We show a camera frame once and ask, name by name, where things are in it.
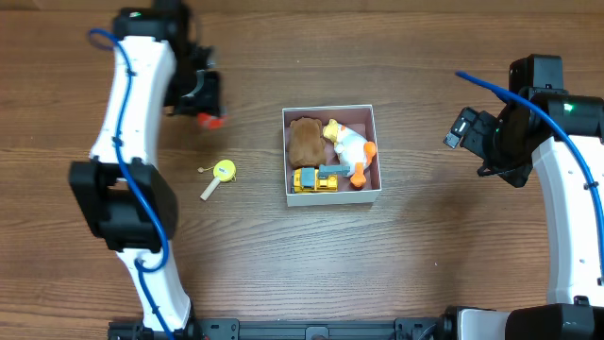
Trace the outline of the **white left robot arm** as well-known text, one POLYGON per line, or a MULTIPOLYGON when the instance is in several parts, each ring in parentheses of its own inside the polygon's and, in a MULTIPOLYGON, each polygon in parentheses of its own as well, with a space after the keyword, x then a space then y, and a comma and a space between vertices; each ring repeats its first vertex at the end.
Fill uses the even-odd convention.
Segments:
POLYGON ((122 8, 107 31, 114 75, 101 130, 68 182, 93 236, 105 241, 133 281, 143 318, 112 322, 110 339, 201 339, 204 334, 178 275, 172 250, 178 204, 158 169, 166 109, 209 128, 224 121, 221 78, 211 46, 190 38, 191 8, 178 0, 122 8))

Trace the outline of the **white plush duck toy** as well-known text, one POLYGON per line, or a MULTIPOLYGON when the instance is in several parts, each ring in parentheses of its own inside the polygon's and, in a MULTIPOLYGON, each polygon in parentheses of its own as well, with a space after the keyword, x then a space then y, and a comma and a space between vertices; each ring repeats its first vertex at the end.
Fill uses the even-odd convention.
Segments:
POLYGON ((330 119, 323 127, 323 136, 332 141, 340 164, 350 167, 346 176, 352 186, 361 189, 367 181, 364 172, 377 154, 376 144, 335 119, 330 119))

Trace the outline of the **red grey toy ball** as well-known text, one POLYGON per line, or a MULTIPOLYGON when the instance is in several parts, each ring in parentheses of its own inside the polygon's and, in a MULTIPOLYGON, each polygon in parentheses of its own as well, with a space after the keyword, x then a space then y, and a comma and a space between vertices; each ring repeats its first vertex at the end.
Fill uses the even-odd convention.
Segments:
POLYGON ((197 114, 198 125, 203 129, 217 129, 225 124, 225 117, 217 117, 205 112, 197 114))

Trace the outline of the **yellow wooden rattle drum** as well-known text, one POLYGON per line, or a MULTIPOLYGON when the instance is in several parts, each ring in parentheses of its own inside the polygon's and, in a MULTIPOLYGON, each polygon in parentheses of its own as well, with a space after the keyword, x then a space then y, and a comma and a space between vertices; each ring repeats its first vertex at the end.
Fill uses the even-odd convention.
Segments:
POLYGON ((199 174, 212 173, 213 179, 200 195, 200 199, 207 201, 210 195, 216 190, 216 188, 222 182, 233 181, 236 176, 236 165, 232 160, 221 160, 213 165, 211 168, 199 167, 197 169, 199 174))

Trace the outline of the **brown plush bear toy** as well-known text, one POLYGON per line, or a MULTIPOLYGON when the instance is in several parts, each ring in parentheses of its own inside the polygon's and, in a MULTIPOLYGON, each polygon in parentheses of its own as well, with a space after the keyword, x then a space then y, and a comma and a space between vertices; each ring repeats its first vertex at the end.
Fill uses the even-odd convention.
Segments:
POLYGON ((327 162, 322 131, 319 119, 302 117, 290 123, 287 150, 292 168, 319 167, 327 162))

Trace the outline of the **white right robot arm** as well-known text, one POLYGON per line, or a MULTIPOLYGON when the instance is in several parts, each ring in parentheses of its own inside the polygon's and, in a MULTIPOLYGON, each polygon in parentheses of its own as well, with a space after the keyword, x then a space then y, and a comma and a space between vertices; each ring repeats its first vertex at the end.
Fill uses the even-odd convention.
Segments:
POLYGON ((505 105, 497 116, 461 110, 445 145, 482 160, 480 177, 523 187, 540 181, 548 237, 546 303, 498 312, 449 307, 429 339, 600 339, 603 336, 603 100, 572 95, 559 56, 514 61, 509 85, 457 72, 505 105))

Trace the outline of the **yellow toy excavator truck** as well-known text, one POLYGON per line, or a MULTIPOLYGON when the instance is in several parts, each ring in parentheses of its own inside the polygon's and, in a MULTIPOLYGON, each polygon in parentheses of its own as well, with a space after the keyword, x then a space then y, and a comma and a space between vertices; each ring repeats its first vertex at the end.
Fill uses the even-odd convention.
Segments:
POLYGON ((339 176, 347 175, 347 165, 324 165, 318 168, 302 167, 292 175, 292 193, 333 193, 338 191, 339 176))

